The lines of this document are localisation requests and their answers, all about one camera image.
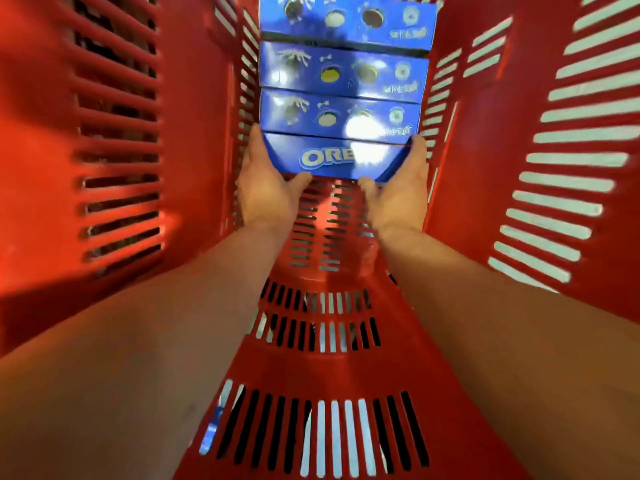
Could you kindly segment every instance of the person's right hand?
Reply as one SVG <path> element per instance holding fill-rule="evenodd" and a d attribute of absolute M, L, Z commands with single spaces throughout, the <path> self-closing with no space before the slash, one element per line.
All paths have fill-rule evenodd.
<path fill-rule="evenodd" d="M 375 233 L 399 229 L 422 231 L 427 214 L 428 172 L 424 138 L 414 135 L 411 152 L 382 192 L 370 177 L 358 180 L 367 201 L 367 219 Z"/>

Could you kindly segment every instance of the hand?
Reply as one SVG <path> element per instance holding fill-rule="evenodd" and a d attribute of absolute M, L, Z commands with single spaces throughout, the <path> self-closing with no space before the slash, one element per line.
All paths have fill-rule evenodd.
<path fill-rule="evenodd" d="M 269 159 L 260 126 L 254 124 L 238 176 L 238 201 L 244 225 L 285 227 L 288 232 L 298 215 L 300 195 L 309 183 L 308 172 L 284 181 Z"/>
<path fill-rule="evenodd" d="M 428 173 L 424 138 L 413 136 L 409 155 L 382 192 L 370 177 L 358 180 L 367 201 L 367 218 L 378 235 L 400 229 L 422 232 Z"/>

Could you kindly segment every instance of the red plastic basket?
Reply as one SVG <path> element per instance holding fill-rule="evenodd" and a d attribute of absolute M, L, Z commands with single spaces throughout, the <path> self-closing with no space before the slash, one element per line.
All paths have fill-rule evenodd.
<path fill-rule="evenodd" d="M 639 2 L 432 1 L 427 232 L 638 320 Z M 260 35 L 258 0 L 0 2 L 5 354 L 242 224 Z M 176 477 L 527 476 L 405 304 L 352 182 L 309 186 L 256 311 Z"/>

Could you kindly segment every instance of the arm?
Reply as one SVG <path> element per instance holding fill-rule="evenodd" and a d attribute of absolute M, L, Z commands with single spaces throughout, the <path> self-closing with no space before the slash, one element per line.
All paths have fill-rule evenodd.
<path fill-rule="evenodd" d="M 533 477 L 636 477 L 640 326 L 421 233 L 428 166 L 414 143 L 380 195 L 360 185 L 391 272 L 465 390 Z"/>
<path fill-rule="evenodd" d="M 0 361 L 0 478 L 171 478 L 310 180 L 284 183 L 252 129 L 238 182 L 244 228 Z"/>

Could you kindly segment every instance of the oreo box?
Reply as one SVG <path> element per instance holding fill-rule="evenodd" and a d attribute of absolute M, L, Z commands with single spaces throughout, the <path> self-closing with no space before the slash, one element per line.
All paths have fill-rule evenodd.
<path fill-rule="evenodd" d="M 333 46 L 430 50 L 435 4 L 403 0 L 260 0 L 264 39 L 306 39 Z"/>
<path fill-rule="evenodd" d="M 281 173 L 309 171 L 320 177 L 372 177 L 387 182 L 393 177 L 409 146 L 345 139 L 263 133 L 269 157 Z"/>
<path fill-rule="evenodd" d="M 405 144 L 416 133 L 420 105 L 263 89 L 260 126 L 270 133 Z"/>
<path fill-rule="evenodd" d="M 288 43 L 260 44 L 260 85 L 422 103 L 428 59 Z"/>

